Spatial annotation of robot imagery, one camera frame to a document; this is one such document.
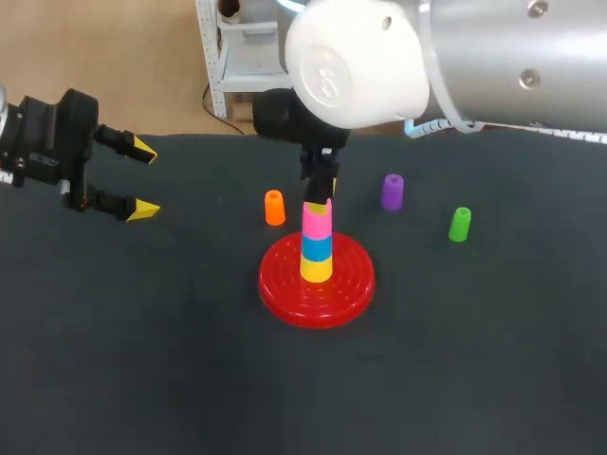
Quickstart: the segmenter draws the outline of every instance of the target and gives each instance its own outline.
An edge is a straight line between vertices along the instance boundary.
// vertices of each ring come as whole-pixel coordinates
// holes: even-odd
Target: silver robot arm segment
[[[485,123],[607,133],[607,2],[603,0],[312,0],[297,14],[293,7],[303,3],[278,0],[283,12],[279,12],[279,36],[285,37],[281,48],[298,96],[324,121],[358,128],[398,119],[447,118],[463,132],[478,131]],[[315,15],[313,9],[314,22],[306,17]],[[384,18],[388,22],[379,23],[380,9],[397,13],[390,12]],[[319,20],[329,13],[330,21]],[[399,31],[405,27],[414,30],[416,40],[404,41],[408,35]],[[399,40],[398,48],[381,45],[388,43],[380,41],[385,40],[381,31],[392,33]],[[344,43],[360,43],[360,36],[365,36],[369,48],[347,49]],[[326,60],[329,70],[305,67],[311,48],[333,56]],[[336,60],[341,73],[330,80]],[[419,82],[402,78],[401,86],[390,86],[381,76],[417,65],[423,67],[429,86],[423,112],[419,106],[409,109],[407,100],[397,110],[389,108],[394,112],[377,110],[372,116],[361,112],[360,91],[411,93],[412,98],[419,93]],[[320,99],[309,81],[310,72],[316,70],[324,71],[341,97],[332,102]],[[381,84],[370,85],[373,78]],[[403,112],[415,115],[403,118]]]

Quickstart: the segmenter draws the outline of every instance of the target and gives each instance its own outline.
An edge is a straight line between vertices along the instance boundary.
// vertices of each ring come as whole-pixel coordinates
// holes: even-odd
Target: white shelf
[[[290,88],[280,66],[276,22],[230,25],[217,13],[216,0],[195,0],[213,110],[226,117],[226,93]],[[219,52],[221,29],[223,43]]]
[[[219,82],[222,92],[265,92],[271,88],[291,87],[291,82],[284,71],[280,73],[243,74],[240,71],[241,65],[232,57],[234,54],[230,52],[230,49],[225,49],[224,52],[227,59],[223,77]]]

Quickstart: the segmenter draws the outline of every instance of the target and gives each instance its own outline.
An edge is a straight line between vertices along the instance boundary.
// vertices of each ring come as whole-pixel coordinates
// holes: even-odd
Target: dark fabric surface
[[[151,137],[91,181],[162,211],[123,225],[0,189],[2,455],[607,453],[607,149],[490,132],[355,138],[335,227],[377,265],[358,320],[310,332],[259,301],[298,228],[297,147]],[[406,178],[400,213],[382,177]],[[287,226],[263,197],[285,194]],[[456,207],[469,241],[451,244]]]

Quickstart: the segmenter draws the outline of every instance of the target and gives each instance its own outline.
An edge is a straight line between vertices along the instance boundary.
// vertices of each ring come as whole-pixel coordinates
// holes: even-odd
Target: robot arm
[[[447,118],[464,133],[483,123],[607,132],[606,2],[305,3],[278,0],[285,67],[331,125]],[[281,9],[299,13],[289,24]]]
[[[97,100],[73,89],[57,104],[25,97],[15,106],[8,103],[0,85],[0,182],[22,187],[30,178],[61,184],[67,207],[104,211],[122,221],[153,216],[158,206],[132,196],[116,196],[86,182],[93,141],[143,163],[156,159],[156,152],[138,137],[99,125],[98,116]]]

